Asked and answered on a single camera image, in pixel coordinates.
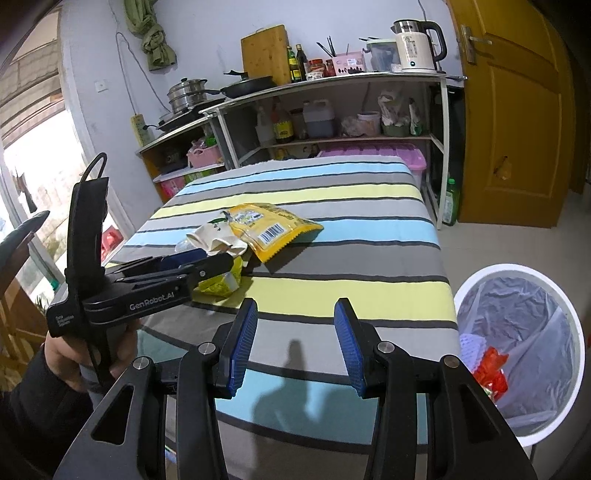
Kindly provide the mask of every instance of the yellow snack bag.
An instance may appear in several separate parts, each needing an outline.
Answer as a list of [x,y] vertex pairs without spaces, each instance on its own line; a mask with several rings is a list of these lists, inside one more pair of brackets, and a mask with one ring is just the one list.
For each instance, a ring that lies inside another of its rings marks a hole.
[[229,297],[240,287],[241,274],[242,257],[238,256],[234,259],[234,265],[228,273],[199,282],[193,293],[200,291],[216,297]]
[[263,263],[299,234],[324,228],[270,203],[243,203],[224,213],[234,235]]

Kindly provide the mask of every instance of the sauce jar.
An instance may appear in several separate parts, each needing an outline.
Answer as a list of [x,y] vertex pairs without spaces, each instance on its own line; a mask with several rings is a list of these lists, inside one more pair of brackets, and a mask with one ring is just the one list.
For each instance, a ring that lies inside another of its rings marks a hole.
[[322,59],[310,60],[310,71],[311,72],[322,72],[322,76],[326,77],[326,65]]
[[335,65],[333,64],[332,59],[326,60],[326,76],[336,77]]

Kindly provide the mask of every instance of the chopsticks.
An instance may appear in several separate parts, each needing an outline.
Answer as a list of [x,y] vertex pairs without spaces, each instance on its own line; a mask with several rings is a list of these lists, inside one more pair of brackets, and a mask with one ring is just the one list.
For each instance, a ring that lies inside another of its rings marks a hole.
[[333,57],[336,57],[335,47],[332,44],[332,37],[331,36],[328,36],[326,38],[326,41],[329,43],[330,51],[332,52]]
[[324,45],[323,45],[322,43],[320,43],[319,41],[317,41],[317,42],[316,42],[316,44],[317,44],[317,45],[318,45],[320,48],[322,48],[322,50],[324,50],[324,51],[326,52],[326,54],[327,54],[329,57],[336,57],[336,55],[333,55],[331,52],[329,52],[329,51],[328,51],[328,50],[327,50],[327,49],[324,47]]
[[332,38],[330,36],[326,37],[326,41],[329,43],[329,48],[325,48],[322,43],[319,41],[316,42],[318,45],[329,57],[336,57],[335,47],[332,44]]

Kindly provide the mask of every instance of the red wrapper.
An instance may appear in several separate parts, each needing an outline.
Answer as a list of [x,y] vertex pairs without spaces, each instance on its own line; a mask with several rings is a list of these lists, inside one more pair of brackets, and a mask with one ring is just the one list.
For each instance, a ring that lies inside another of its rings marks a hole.
[[489,347],[480,365],[474,372],[474,378],[485,389],[491,390],[491,400],[499,400],[509,390],[507,379],[501,367],[505,365],[509,355],[501,355],[496,348]]
[[496,348],[490,346],[474,372],[474,378],[480,385],[492,383],[496,373],[505,365],[508,358],[509,355],[501,355]]

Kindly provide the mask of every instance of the pink basket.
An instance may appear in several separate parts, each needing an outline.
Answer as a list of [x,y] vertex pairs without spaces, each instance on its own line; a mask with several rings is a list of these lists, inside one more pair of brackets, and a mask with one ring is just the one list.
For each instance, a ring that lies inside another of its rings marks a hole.
[[209,165],[215,165],[216,163],[222,163],[218,159],[222,158],[220,149],[217,145],[209,148],[195,148],[193,151],[187,153],[187,158],[191,165],[195,168],[207,167]]

